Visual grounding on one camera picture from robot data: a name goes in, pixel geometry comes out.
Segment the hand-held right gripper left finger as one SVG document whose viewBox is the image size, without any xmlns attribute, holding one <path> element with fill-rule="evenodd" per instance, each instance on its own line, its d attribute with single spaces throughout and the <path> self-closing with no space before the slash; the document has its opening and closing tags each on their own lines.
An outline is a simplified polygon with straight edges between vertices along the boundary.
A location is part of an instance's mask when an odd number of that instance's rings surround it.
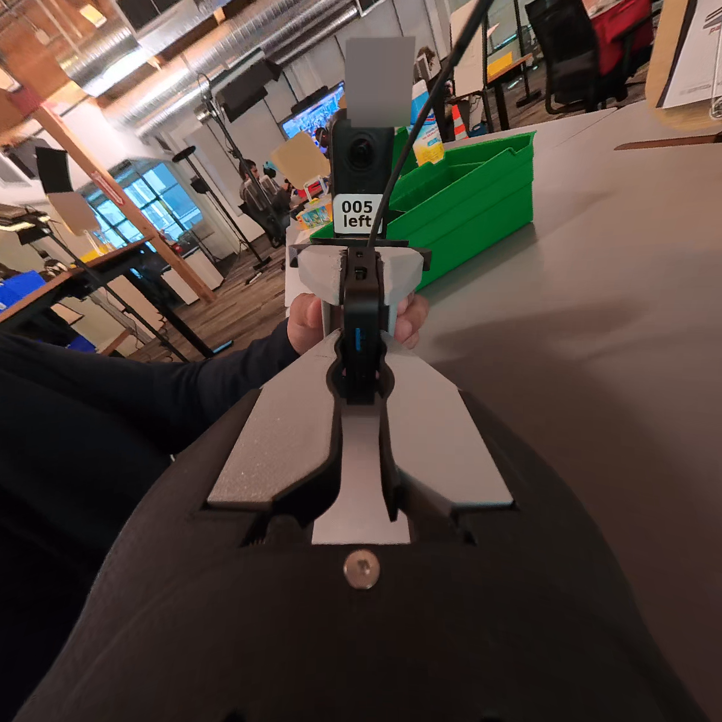
<svg viewBox="0 0 722 722">
<path fill-rule="evenodd" d="M 342 431 L 335 330 L 259 391 L 206 500 L 211 508 L 320 518 L 340 489 Z"/>
</svg>

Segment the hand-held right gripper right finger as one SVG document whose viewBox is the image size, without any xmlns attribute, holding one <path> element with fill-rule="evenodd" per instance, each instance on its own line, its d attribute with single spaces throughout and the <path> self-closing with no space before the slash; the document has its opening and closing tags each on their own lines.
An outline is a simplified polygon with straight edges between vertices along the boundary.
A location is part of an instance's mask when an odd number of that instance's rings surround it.
<svg viewBox="0 0 722 722">
<path fill-rule="evenodd" d="M 381 334 L 381 346 L 381 485 L 390 519 L 512 508 L 457 386 L 390 334 Z"/>
</svg>

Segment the thin black cable copper plug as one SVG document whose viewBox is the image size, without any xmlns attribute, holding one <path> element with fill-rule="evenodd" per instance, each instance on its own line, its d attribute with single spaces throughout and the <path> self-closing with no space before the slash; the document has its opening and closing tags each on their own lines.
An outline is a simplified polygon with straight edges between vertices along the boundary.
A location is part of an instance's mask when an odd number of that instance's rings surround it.
<svg viewBox="0 0 722 722">
<path fill-rule="evenodd" d="M 377 239 L 378 233 L 381 229 L 385 214 L 388 211 L 393 189 L 396 185 L 397 180 L 400 177 L 403 165 L 406 162 L 409 153 L 413 149 L 413 144 L 419 137 L 423 124 L 427 119 L 429 112 L 432 110 L 434 102 L 437 100 L 438 97 L 442 95 L 447 80 L 452 75 L 453 70 L 456 68 L 459 61 L 465 54 L 465 51 L 469 47 L 470 43 L 473 41 L 474 35 L 478 31 L 479 26 L 486 18 L 491 5 L 492 1 L 477 1 L 472 8 L 472 11 L 470 12 L 464 26 L 462 27 L 461 32 L 458 34 L 458 37 L 454 42 L 454 45 L 449 55 L 447 56 L 445 63 L 440 70 L 440 73 L 438 74 L 437 81 L 435 82 L 432 90 L 428 94 L 428 99 L 425 101 L 424 105 L 419 111 L 417 119 L 414 122 L 414 125 L 411 127 L 411 131 L 408 133 L 407 141 L 402 147 L 402 151 L 399 154 L 396 164 L 393 166 L 391 175 L 384 188 L 384 193 L 381 197 L 381 201 L 375 214 L 373 225 L 370 229 L 366 244 L 367 248 L 373 248 L 375 246 L 375 240 Z"/>
</svg>

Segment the green storage bin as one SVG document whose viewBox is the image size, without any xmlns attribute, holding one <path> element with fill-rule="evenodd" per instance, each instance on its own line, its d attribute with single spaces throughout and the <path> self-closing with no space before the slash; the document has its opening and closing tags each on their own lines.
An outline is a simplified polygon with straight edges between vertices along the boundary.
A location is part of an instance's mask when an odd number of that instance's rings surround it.
<svg viewBox="0 0 722 722">
<path fill-rule="evenodd" d="M 534 135 L 448 149 L 397 180 L 386 238 L 431 250 L 419 290 L 534 219 Z"/>
</svg>

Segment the person's left forearm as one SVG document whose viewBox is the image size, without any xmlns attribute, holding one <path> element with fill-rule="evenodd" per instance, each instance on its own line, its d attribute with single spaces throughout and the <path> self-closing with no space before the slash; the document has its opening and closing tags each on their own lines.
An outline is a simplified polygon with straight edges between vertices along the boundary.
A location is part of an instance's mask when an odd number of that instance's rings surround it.
<svg viewBox="0 0 722 722">
<path fill-rule="evenodd" d="M 123 420 L 170 454 L 183 450 L 248 392 L 300 354 L 287 320 L 228 356 L 192 363 L 141 363 L 2 334 L 2 372 Z"/>
</svg>

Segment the cardboard box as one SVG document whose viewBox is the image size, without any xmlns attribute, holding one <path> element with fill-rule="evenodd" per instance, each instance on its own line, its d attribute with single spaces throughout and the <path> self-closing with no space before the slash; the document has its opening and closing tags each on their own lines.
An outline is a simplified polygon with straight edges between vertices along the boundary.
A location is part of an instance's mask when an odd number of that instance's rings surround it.
<svg viewBox="0 0 722 722">
<path fill-rule="evenodd" d="M 303 131 L 274 149 L 270 159 L 281 176 L 295 188 L 303 188 L 316 178 L 326 178 L 331 174 L 329 160 Z"/>
</svg>

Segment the television screen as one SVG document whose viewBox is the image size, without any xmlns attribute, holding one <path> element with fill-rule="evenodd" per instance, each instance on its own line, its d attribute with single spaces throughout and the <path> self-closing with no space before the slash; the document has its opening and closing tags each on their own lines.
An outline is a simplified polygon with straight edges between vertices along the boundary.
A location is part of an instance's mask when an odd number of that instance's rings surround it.
<svg viewBox="0 0 722 722">
<path fill-rule="evenodd" d="M 332 87 L 322 86 L 299 101 L 292 107 L 290 115 L 278 123 L 284 138 L 291 140 L 303 132 L 318 144 L 315 132 L 325 129 L 332 116 L 338 112 L 344 91 L 345 84 L 341 80 Z"/>
</svg>

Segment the yellow printed box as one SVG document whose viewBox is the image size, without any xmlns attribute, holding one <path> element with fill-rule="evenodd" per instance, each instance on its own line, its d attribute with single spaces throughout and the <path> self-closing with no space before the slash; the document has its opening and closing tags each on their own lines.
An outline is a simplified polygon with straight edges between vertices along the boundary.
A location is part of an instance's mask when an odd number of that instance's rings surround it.
<svg viewBox="0 0 722 722">
<path fill-rule="evenodd" d="M 422 80 L 414 84 L 411 95 L 411 117 L 408 126 L 409 134 L 413 130 L 415 123 L 421 115 L 421 111 L 425 106 L 429 97 L 427 85 Z M 438 127 L 438 123 L 433 112 L 430 109 L 425 118 L 419 134 L 413 143 L 413 152 L 418 166 L 427 163 L 436 164 L 443 159 L 445 155 L 443 139 Z"/>
</svg>

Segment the white sign board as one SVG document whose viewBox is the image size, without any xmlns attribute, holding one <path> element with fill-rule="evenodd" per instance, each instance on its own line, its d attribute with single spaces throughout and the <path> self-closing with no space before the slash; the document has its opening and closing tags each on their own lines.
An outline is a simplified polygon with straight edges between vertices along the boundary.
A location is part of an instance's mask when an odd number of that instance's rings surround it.
<svg viewBox="0 0 722 722">
<path fill-rule="evenodd" d="M 450 44 L 454 47 L 469 20 L 476 2 L 465 2 L 451 12 Z M 456 64 L 453 72 L 454 95 L 457 98 L 468 97 L 484 90 L 487 73 L 489 39 L 497 24 L 490 25 L 488 19 L 479 24 L 474 38 L 470 41 L 464 55 Z"/>
</svg>

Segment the yellow bin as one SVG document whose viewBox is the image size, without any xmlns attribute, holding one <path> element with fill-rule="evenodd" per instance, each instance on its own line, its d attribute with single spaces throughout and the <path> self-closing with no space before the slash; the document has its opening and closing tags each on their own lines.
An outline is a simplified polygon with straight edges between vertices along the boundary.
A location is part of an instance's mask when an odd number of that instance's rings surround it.
<svg viewBox="0 0 722 722">
<path fill-rule="evenodd" d="M 487 85 L 493 85 L 497 82 L 503 82 L 502 78 L 509 74 L 514 74 L 526 67 L 526 63 L 534 59 L 532 53 L 528 53 L 516 61 L 513 60 L 512 54 L 507 53 L 505 56 L 493 61 L 487 66 Z"/>
</svg>

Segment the black chair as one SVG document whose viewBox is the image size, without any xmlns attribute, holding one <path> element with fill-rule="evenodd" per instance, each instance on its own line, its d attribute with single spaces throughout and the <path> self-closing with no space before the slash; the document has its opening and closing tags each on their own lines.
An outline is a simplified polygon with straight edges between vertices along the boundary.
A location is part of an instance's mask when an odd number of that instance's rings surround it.
<svg viewBox="0 0 722 722">
<path fill-rule="evenodd" d="M 599 45 L 591 13 L 582 1 L 535 1 L 526 5 L 528 21 L 546 64 L 545 108 L 550 115 L 591 113 L 605 109 L 609 100 L 627 100 L 628 81 L 651 59 L 635 74 L 624 67 L 600 76 Z"/>
</svg>

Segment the wooden top desk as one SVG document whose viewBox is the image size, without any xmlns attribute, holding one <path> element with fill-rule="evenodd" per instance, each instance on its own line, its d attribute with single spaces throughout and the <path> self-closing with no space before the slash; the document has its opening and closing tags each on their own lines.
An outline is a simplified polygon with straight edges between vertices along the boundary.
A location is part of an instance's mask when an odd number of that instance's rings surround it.
<svg viewBox="0 0 722 722">
<path fill-rule="evenodd" d="M 43 284 L 42 287 L 34 290 L 19 302 L 11 305 L 5 311 L 2 311 L 1 324 L 10 330 L 68 297 L 82 299 L 98 290 L 104 290 L 108 296 L 120 304 L 123 320 L 131 317 L 137 322 L 129 327 L 131 332 L 136 332 L 140 326 L 145 328 L 159 340 L 159 343 L 172 356 L 175 356 L 183 363 L 187 363 L 188 358 L 168 338 L 161 335 L 149 320 L 145 319 L 138 310 L 133 308 L 129 302 L 124 301 L 108 285 L 109 281 L 135 268 L 140 257 L 145 252 L 146 243 L 147 239 L 144 238 L 91 261 L 84 262 L 59 241 L 60 247 L 75 260 L 75 265 Z"/>
</svg>

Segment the blue plastic bin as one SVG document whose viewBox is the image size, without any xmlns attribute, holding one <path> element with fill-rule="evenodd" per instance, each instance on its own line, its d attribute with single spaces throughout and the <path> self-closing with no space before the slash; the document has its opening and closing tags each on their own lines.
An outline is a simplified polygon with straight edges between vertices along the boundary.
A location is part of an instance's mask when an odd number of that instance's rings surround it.
<svg viewBox="0 0 722 722">
<path fill-rule="evenodd" d="M 1 279 L 1 312 L 11 308 L 45 285 L 44 278 L 34 270 Z"/>
</svg>

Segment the wooden stand board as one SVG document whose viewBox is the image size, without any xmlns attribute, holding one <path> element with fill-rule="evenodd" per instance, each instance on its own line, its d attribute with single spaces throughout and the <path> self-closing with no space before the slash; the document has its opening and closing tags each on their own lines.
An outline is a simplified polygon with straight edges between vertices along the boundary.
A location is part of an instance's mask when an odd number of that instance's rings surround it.
<svg viewBox="0 0 722 722">
<path fill-rule="evenodd" d="M 655 120 L 667 129 L 679 131 L 686 137 L 699 132 L 715 134 L 721 131 L 721 121 L 710 117 L 710 100 L 670 109 L 657 107 L 672 70 L 672 61 L 688 5 L 689 2 L 683 1 L 663 2 L 645 83 L 646 103 Z"/>
</svg>

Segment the metal duct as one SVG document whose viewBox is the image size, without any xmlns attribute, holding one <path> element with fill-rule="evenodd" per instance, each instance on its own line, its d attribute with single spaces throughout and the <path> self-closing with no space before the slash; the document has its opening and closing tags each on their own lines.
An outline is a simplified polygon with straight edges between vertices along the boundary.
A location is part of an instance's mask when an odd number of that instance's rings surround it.
<svg viewBox="0 0 722 722">
<path fill-rule="evenodd" d="M 338 30 L 370 13 L 374 2 L 251 2 L 180 51 L 175 59 L 106 110 L 115 125 L 145 136 L 188 108 L 205 89 L 219 92 L 245 76 L 277 80 L 282 69 Z M 59 59 L 86 95 L 99 97 L 172 44 L 212 19 L 223 2 L 113 2 L 106 20 Z"/>
</svg>

